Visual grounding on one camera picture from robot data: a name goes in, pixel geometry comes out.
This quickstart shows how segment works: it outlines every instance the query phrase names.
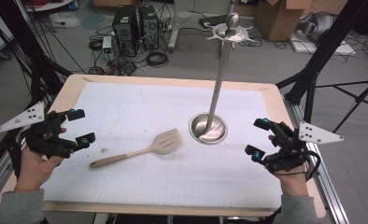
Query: sleeve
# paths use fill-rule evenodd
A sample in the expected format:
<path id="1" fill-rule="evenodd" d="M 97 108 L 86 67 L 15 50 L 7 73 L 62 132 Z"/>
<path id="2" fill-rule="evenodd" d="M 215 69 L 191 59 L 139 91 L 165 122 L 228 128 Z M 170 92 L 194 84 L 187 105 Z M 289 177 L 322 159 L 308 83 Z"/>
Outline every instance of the sleeve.
<path id="1" fill-rule="evenodd" d="M 275 217 L 274 224 L 283 223 L 320 223 L 316 216 L 314 198 L 311 197 L 291 197 L 282 194 L 282 210 Z"/>
<path id="2" fill-rule="evenodd" d="M 0 224 L 39 223 L 44 219 L 42 203 L 44 190 L 5 192 L 0 205 Z"/>

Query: spatula head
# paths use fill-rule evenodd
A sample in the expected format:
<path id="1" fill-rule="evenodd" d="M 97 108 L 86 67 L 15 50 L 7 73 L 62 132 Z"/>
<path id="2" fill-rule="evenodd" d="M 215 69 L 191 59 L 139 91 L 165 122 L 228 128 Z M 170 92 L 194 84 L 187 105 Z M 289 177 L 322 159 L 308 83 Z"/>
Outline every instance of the spatula head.
<path id="1" fill-rule="evenodd" d="M 175 150 L 182 143 L 180 133 L 177 129 L 173 129 L 158 134 L 151 148 L 153 152 L 158 154 L 168 154 Z"/>

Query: grid paper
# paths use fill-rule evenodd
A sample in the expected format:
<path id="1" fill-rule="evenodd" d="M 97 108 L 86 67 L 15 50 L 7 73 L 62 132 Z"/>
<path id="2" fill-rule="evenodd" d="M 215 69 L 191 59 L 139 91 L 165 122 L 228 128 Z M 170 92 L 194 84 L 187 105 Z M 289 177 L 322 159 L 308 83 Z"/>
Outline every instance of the grid paper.
<path id="1" fill-rule="evenodd" d="M 222 89 L 216 115 L 228 125 L 217 145 L 203 145 L 190 120 L 210 107 L 213 90 L 87 83 L 75 109 L 86 117 L 66 122 L 61 138 L 95 132 L 89 148 L 72 154 L 44 184 L 45 201 L 277 208 L 278 180 L 245 153 L 246 145 L 276 152 L 269 132 L 253 126 L 267 118 L 258 91 Z M 183 143 L 168 155 L 143 154 L 102 168 L 90 163 L 149 147 L 162 132 L 178 129 Z"/>

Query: desk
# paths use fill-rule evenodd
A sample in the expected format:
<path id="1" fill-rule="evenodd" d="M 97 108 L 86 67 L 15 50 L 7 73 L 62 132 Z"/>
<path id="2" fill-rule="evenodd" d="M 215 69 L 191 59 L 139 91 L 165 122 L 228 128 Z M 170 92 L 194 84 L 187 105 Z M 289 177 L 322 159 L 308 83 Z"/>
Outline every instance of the desk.
<path id="1" fill-rule="evenodd" d="M 150 77 L 106 77 L 72 75 L 66 80 L 61 92 L 56 98 L 51 110 L 66 111 L 71 109 L 81 90 L 87 82 L 137 84 L 150 86 L 174 86 L 174 87 L 202 87 L 213 90 L 214 81 L 187 80 L 170 78 Z M 273 84 L 223 82 L 222 88 L 227 90 L 259 91 L 265 102 L 269 118 L 272 120 L 285 121 L 290 124 L 290 118 L 286 107 L 281 100 L 277 87 Z M 8 180 L 2 192 L 12 190 L 15 185 L 15 176 Z M 315 205 L 318 217 L 324 217 L 326 212 L 318 194 L 315 182 L 308 182 L 308 190 L 315 197 Z M 116 204 L 116 203 L 63 203 L 44 202 L 45 211 L 65 212 L 94 212 L 94 213 L 129 213 L 129 214 L 151 214 L 151 215 L 182 215 L 182 216 L 219 216 L 219 217 L 265 217 L 273 211 L 271 209 L 257 208 L 231 208 L 231 207 L 195 207 L 195 206 L 161 206 L 143 204 Z"/>

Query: hand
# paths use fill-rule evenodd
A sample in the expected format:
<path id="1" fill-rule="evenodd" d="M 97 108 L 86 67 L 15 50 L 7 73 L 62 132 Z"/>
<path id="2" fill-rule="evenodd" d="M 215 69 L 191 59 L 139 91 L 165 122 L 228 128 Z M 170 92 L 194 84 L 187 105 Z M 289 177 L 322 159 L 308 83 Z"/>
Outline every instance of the hand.
<path id="1" fill-rule="evenodd" d="M 273 141 L 274 136 L 269 135 L 269 140 Z M 306 186 L 306 174 L 304 165 L 297 166 L 289 171 L 277 171 L 274 172 L 280 180 L 280 187 L 285 195 L 292 197 L 308 197 L 309 193 Z"/>
<path id="2" fill-rule="evenodd" d="M 15 186 L 14 192 L 33 191 L 40 189 L 52 175 L 52 171 L 64 158 L 52 156 L 47 161 L 42 154 L 33 152 L 26 147 L 21 152 L 21 174 Z"/>

